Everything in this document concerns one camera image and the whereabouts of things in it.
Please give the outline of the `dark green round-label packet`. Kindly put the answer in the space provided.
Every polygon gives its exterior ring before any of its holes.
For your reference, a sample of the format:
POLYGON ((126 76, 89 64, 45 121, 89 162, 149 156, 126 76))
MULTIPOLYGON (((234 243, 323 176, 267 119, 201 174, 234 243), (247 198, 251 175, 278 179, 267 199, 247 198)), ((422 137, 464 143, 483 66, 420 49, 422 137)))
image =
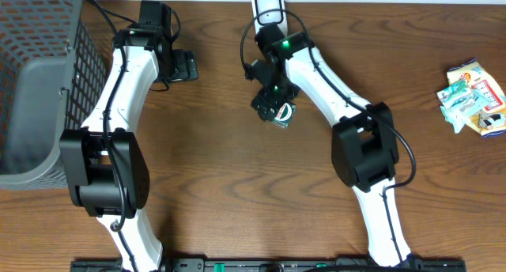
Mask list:
POLYGON ((296 105, 290 102, 285 102, 279 109, 278 113, 275 115, 272 123, 286 128, 291 123, 293 116, 296 113, 296 105))

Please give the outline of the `teal white small box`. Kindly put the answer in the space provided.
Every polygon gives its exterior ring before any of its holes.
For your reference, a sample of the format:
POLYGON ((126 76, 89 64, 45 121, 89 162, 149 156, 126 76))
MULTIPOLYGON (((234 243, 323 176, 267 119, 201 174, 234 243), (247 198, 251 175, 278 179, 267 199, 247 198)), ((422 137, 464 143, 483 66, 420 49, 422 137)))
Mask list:
POLYGON ((471 95, 472 90, 465 80, 456 81, 446 89, 436 93, 438 100, 446 108, 450 108, 455 103, 459 103, 462 99, 466 99, 471 95))

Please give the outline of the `teal snack packet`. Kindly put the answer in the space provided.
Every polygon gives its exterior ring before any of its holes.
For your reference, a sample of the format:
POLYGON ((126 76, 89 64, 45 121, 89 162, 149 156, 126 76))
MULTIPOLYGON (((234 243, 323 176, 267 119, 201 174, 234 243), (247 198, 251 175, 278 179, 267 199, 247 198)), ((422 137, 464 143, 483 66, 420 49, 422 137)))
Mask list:
POLYGON ((450 108, 441 105, 440 110, 445 120, 453 126, 454 132, 458 134, 470 121, 470 117, 477 114, 488 103, 489 100, 487 98, 472 95, 466 99, 462 99, 459 103, 455 103, 450 108))

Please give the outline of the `yellow wet wipes pack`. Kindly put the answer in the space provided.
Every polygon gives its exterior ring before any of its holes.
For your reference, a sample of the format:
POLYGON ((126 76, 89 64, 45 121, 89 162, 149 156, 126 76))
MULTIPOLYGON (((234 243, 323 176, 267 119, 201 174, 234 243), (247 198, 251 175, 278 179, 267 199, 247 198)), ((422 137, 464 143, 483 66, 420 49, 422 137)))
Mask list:
POLYGON ((505 134, 505 93, 497 81, 477 61, 472 59, 447 72, 450 84, 464 80, 472 90, 487 99, 476 114, 469 118, 467 126, 481 135, 481 138, 498 137, 505 134))

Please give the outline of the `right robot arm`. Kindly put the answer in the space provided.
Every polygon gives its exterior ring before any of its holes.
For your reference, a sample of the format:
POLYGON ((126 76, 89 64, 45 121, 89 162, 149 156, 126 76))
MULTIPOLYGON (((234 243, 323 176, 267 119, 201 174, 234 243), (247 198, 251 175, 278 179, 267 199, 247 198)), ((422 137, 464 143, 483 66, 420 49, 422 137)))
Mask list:
POLYGON ((260 119, 293 115, 292 99, 303 91, 332 128, 331 162, 357 196, 368 234, 368 253, 380 266, 408 259, 395 204, 399 134, 390 108, 357 95, 325 63, 304 32, 286 35, 278 25, 262 26, 255 42, 264 58, 246 66, 248 79, 262 88, 251 102, 260 119))

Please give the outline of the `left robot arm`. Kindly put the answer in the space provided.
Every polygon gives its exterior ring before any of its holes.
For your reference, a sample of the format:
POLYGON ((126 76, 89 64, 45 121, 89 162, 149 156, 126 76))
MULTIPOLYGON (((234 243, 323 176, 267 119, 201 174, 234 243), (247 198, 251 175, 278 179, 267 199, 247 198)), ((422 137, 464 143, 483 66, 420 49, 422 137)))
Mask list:
POLYGON ((96 106, 79 129, 62 132, 72 203, 109 231, 120 253, 118 260, 74 260, 72 271, 170 269, 145 210, 149 169, 136 132, 152 84, 198 79, 194 52, 172 46, 176 16, 163 2, 141 3, 138 20, 113 32, 113 66, 96 106))

